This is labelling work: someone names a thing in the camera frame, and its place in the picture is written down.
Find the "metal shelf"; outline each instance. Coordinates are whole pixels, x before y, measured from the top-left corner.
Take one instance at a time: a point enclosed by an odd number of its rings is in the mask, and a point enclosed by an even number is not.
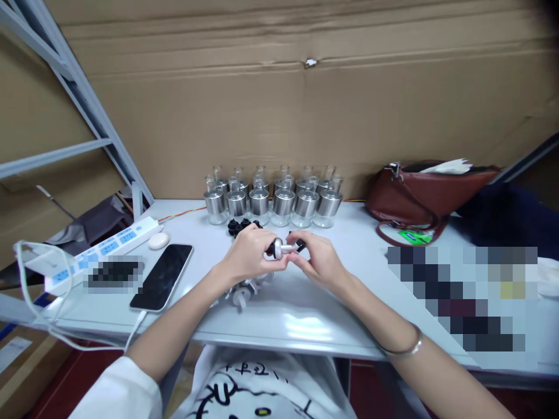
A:
[[[118,136],[105,109],[43,0],[0,1],[0,24],[9,28],[51,67],[91,132],[97,138],[60,150],[0,165],[0,179],[96,148],[104,147],[124,181],[135,184],[148,206],[154,197]]]

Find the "floor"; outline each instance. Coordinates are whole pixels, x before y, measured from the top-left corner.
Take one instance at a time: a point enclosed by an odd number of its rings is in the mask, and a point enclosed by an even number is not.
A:
[[[114,362],[120,351],[74,351],[53,379],[26,419],[66,419],[103,370]],[[170,406],[180,404],[192,377],[183,377]],[[557,393],[490,389],[517,419],[557,417]],[[352,360],[349,400],[361,418],[394,418],[394,405],[377,377],[374,362]]]

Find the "white shirt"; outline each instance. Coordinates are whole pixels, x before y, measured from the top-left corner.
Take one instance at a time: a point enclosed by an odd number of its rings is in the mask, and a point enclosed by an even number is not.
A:
[[[159,387],[130,358],[110,365],[71,418],[159,419]],[[332,358],[206,345],[184,418],[356,418]]]

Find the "power strip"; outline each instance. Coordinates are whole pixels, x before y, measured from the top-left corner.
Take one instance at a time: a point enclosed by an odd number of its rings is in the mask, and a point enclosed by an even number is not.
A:
[[[163,230],[162,225],[153,218],[146,217],[95,247],[73,257],[72,260],[69,259],[73,275],[73,285],[76,286],[86,280],[90,270],[96,268],[99,263],[107,261],[111,257],[121,256],[130,252],[161,230]],[[68,292],[68,269],[60,263],[53,264],[53,260],[50,260],[49,269],[52,270],[52,266],[57,266],[59,269],[54,274],[46,274],[44,269],[38,267],[38,259],[43,259],[41,263],[44,264],[44,259],[50,258],[50,252],[32,261],[25,262],[25,266],[39,274],[45,275],[45,292],[59,297]]]

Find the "brown handbag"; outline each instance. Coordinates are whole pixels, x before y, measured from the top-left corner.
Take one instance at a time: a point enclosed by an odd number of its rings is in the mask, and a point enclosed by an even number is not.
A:
[[[390,225],[397,229],[433,230],[433,243],[446,227],[448,216],[501,170],[490,166],[471,168],[462,175],[418,173],[441,163],[444,161],[429,160],[406,166],[391,163],[375,175],[365,207],[380,221],[376,230],[385,241],[393,246],[411,246],[391,239],[381,231],[383,225]]]

